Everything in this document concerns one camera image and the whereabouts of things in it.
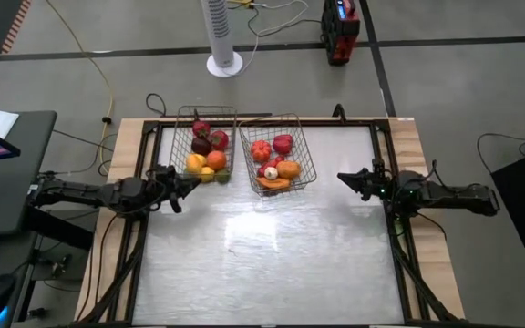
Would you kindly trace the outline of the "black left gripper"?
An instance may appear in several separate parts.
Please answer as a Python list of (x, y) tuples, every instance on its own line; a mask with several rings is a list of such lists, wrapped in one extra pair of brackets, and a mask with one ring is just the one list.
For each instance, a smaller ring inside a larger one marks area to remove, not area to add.
[[(173, 166), (158, 166), (155, 169), (149, 169), (146, 171), (146, 177), (150, 184), (150, 194), (153, 197), (149, 206), (156, 205), (159, 208), (160, 204), (167, 200), (175, 213), (182, 212), (179, 197), (188, 196), (201, 184), (201, 178), (179, 178)], [(177, 179), (179, 179), (179, 187), (176, 185)]]

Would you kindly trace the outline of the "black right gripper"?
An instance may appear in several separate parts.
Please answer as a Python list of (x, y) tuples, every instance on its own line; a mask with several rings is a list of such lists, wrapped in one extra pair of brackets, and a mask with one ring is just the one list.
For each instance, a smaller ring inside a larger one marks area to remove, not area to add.
[(390, 200), (396, 185), (396, 176), (386, 168), (382, 159), (372, 160), (372, 170), (363, 168), (357, 173), (340, 172), (336, 177), (349, 188), (357, 188), (362, 201), (369, 201), (372, 196)]

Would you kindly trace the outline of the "orange fruit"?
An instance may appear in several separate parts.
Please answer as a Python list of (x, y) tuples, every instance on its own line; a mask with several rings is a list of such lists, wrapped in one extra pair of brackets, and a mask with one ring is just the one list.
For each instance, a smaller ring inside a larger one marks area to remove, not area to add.
[(214, 171), (224, 169), (227, 164), (226, 155), (223, 151), (220, 150), (213, 150), (212, 152), (210, 152), (206, 157), (206, 160), (206, 165)]

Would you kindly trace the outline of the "dark purple plum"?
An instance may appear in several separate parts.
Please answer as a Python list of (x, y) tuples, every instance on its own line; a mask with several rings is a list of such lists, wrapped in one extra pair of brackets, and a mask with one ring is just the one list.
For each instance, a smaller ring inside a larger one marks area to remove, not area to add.
[(191, 142), (191, 150), (199, 155), (207, 157), (212, 150), (212, 144), (205, 137), (196, 137)]

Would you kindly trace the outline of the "orange bell pepper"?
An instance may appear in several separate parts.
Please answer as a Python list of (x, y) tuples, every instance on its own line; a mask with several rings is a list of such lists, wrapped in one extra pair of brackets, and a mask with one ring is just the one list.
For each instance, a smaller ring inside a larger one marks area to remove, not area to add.
[(295, 161), (283, 160), (276, 164), (278, 176), (282, 179), (295, 179), (301, 173), (300, 165)]

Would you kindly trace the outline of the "orange carrot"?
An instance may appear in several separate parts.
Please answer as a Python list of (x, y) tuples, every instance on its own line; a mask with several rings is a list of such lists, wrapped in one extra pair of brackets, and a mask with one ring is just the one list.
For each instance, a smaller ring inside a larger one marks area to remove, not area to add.
[(267, 179), (265, 177), (259, 177), (256, 180), (259, 185), (267, 190), (284, 190), (291, 186), (291, 181), (289, 179)]

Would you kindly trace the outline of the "red bell pepper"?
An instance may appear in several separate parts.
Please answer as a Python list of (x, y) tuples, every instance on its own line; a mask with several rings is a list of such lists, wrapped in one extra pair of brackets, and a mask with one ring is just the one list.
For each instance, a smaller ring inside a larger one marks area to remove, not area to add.
[(287, 155), (293, 148), (293, 137), (291, 135), (279, 135), (273, 139), (273, 149), (280, 155)]

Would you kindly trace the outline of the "red chili pepper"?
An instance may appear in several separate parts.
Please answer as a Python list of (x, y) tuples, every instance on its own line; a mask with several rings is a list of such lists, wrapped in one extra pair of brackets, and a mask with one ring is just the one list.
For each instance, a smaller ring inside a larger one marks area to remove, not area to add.
[(267, 168), (269, 168), (269, 167), (275, 168), (276, 165), (279, 162), (281, 162), (281, 161), (284, 161), (284, 157), (283, 156), (277, 156), (276, 158), (271, 159), (268, 162), (262, 164), (262, 166), (257, 170), (257, 176), (258, 177), (263, 177), (264, 176), (264, 172), (265, 172), (265, 170)]

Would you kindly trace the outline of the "wooden table board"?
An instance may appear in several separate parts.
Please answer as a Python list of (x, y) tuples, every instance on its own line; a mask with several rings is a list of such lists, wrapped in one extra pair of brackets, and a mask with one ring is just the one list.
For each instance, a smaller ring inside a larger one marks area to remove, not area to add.
[[(355, 118), (342, 125), (333, 117), (301, 117), (304, 127), (351, 127), (360, 123), (375, 123), (382, 131), (390, 133), (388, 141), (380, 141), (379, 149), (384, 155), (395, 155), (395, 166), (424, 174), (427, 171), (425, 157), (419, 139), (417, 125), (412, 118)], [(108, 181), (126, 178), (136, 172), (138, 166), (149, 166), (149, 152), (157, 148), (156, 137), (150, 132), (160, 123), (171, 127), (174, 118), (124, 118), (117, 134), (115, 151), (108, 171)], [(132, 253), (133, 243), (140, 238), (139, 225), (123, 220), (112, 220), (114, 212), (103, 209), (98, 213), (93, 251), (88, 256), (87, 268), (78, 298), (75, 317), (81, 319), (89, 314), (99, 297), (114, 280), (119, 266)], [(426, 210), (423, 216), (411, 221), (410, 238), (400, 244), (412, 252), (410, 258), (417, 261), (422, 279), (443, 303), (459, 318), (465, 316), (458, 285), (451, 263), (448, 246), (442, 231), (435, 226), (442, 217), (439, 210)]]

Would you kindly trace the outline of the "red and black equipment box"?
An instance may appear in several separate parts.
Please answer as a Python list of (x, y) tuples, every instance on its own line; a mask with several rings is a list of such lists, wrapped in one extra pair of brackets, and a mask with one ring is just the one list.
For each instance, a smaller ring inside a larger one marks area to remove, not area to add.
[(347, 64), (360, 32), (360, 15), (355, 1), (324, 0), (321, 30), (328, 64)]

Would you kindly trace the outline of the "white tower fan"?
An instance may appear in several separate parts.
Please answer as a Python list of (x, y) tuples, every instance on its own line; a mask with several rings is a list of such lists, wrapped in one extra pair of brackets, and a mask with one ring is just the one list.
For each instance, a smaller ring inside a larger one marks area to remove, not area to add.
[(211, 48), (207, 69), (216, 77), (234, 77), (243, 60), (233, 49), (226, 0), (201, 0), (201, 6)]

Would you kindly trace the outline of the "dark grey desk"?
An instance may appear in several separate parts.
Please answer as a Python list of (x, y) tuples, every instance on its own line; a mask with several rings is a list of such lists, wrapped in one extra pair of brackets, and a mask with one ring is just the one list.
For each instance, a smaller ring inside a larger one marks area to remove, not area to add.
[(0, 235), (22, 229), (26, 197), (40, 170), (56, 120), (54, 111), (22, 112), (5, 138), (20, 149), (20, 155), (0, 160)]

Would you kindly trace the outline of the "black metal table frame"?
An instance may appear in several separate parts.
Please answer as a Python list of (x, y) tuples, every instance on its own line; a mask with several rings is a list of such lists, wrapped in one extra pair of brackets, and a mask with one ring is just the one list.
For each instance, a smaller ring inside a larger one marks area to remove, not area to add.
[(454, 292), (447, 248), (437, 272), (380, 200), (339, 178), (375, 158), (398, 169), (419, 150), (411, 119), (241, 118), (229, 182), (197, 187), (181, 213), (164, 204), (139, 223), (102, 210), (76, 317), (135, 327), (291, 328), (432, 323), (415, 272)]

